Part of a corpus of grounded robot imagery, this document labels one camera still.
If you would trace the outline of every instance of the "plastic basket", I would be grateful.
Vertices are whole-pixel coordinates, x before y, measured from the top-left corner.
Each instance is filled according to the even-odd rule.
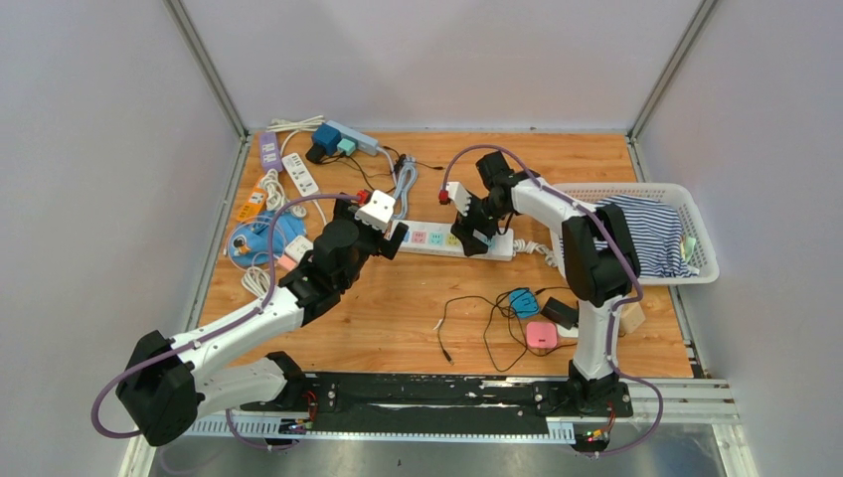
[[[698,276],[687,278],[652,278],[641,277],[642,285],[687,285],[693,283],[711,283],[720,275],[720,268],[717,266],[717,256],[712,248],[709,233],[703,224],[700,211],[688,192],[682,186],[676,184],[658,183],[574,183],[556,184],[555,188],[583,201],[595,203],[606,197],[624,194],[627,196],[643,197],[671,206],[678,214],[679,221],[685,234],[697,239],[697,246],[691,255],[689,263],[700,269]],[[559,272],[565,276],[565,266],[562,263],[560,251],[560,240],[556,234],[551,233],[554,256],[559,264]]]

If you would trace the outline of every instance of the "white wall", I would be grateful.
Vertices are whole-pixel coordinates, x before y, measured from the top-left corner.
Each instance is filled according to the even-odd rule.
[[[699,0],[185,3],[249,127],[625,129]]]
[[[0,10],[0,473],[111,476],[90,404],[184,326],[236,139],[162,2]]]
[[[763,476],[839,475],[843,3],[721,2],[642,139],[721,269],[683,298]]]

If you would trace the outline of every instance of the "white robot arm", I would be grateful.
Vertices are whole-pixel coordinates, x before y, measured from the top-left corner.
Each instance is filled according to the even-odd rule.
[[[523,214],[563,238],[565,261],[560,266],[565,267],[580,305],[580,333],[569,365],[570,383],[582,399],[582,407],[604,402],[618,386],[616,356],[611,350],[617,342],[619,321],[612,320],[611,313],[629,294],[632,282],[612,250],[596,250],[594,241],[604,237],[585,214],[591,212],[601,220],[637,276],[640,266],[622,210],[569,202],[549,194],[544,179],[516,173],[500,152],[484,156],[477,169],[489,192],[486,198],[478,198],[457,182],[446,184],[446,196],[440,194],[441,203],[453,203],[457,209],[451,233],[466,255],[484,253],[488,240],[498,231],[498,222],[509,214]]]
[[[407,233],[407,226],[399,224],[385,238],[395,199],[379,191],[363,196],[360,206],[337,200],[333,220],[313,241],[313,250],[280,279],[268,301],[259,298],[169,340],[154,331],[138,341],[126,369],[143,369],[120,382],[117,397],[150,445],[172,441],[197,418],[213,412],[256,401],[292,405],[299,399],[303,375],[284,353],[270,353],[245,366],[225,366],[333,308],[370,256],[395,257]],[[165,353],[172,356],[150,361]]]

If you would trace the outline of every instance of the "wooden board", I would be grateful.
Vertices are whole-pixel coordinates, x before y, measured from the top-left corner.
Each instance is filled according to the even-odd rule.
[[[540,172],[551,183],[560,182],[634,182],[635,176],[620,135],[504,134],[389,132],[373,133],[382,144],[413,154],[429,165],[444,165],[465,146],[478,143],[499,144],[509,148]],[[304,152],[309,135],[301,133],[290,140],[286,153]],[[470,190],[484,195],[474,162],[485,152],[472,151],[454,166],[451,178]],[[362,153],[355,159],[368,174],[388,172],[384,156]],[[341,163],[309,166],[323,192],[354,193],[365,187],[359,172]],[[244,203],[255,181],[262,174],[256,141],[250,152],[233,216]],[[298,193],[286,174],[282,184],[290,197]],[[450,223],[453,206],[440,206],[436,193],[441,171],[419,166],[419,181],[410,195],[410,214],[414,221]],[[392,187],[389,176],[371,182],[382,190]],[[328,214],[331,201],[323,201]],[[312,205],[307,206],[308,236],[313,239],[322,223]],[[229,223],[229,231],[234,226]],[[550,243],[549,233],[529,217],[512,221],[516,239]],[[240,284],[242,273],[220,254],[205,302],[202,324],[210,323],[253,300]],[[283,350],[304,370],[357,372],[416,372],[495,374],[483,344],[483,329],[489,319],[489,305],[480,300],[454,302],[442,328],[442,340],[454,363],[449,364],[436,341],[433,330],[442,317],[443,304],[462,295],[482,295],[494,299],[499,293],[519,286],[533,289],[565,285],[554,269],[537,255],[519,254],[511,262],[439,257],[399,253],[394,261],[372,258],[360,280],[345,294],[342,302],[310,325],[270,339],[245,354],[237,363],[254,361],[266,353]],[[691,377],[685,346],[676,321],[668,291],[664,287],[645,289],[642,303],[646,322],[618,342],[622,369],[646,377]],[[548,296],[574,304],[569,290],[553,290]],[[517,327],[513,327],[520,336]],[[488,342],[499,367],[511,363],[523,348],[514,343],[506,320],[496,315],[489,329]],[[566,375],[574,347],[563,348],[549,357],[527,354],[508,374]]]

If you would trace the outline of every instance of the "striped shirt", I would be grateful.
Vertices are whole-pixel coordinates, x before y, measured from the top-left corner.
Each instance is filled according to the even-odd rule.
[[[682,259],[680,240],[682,223],[672,207],[652,199],[632,196],[612,196],[600,200],[597,206],[617,204],[623,210],[638,261],[641,277],[665,278],[696,276]],[[597,240],[597,250],[606,248],[606,242]]]

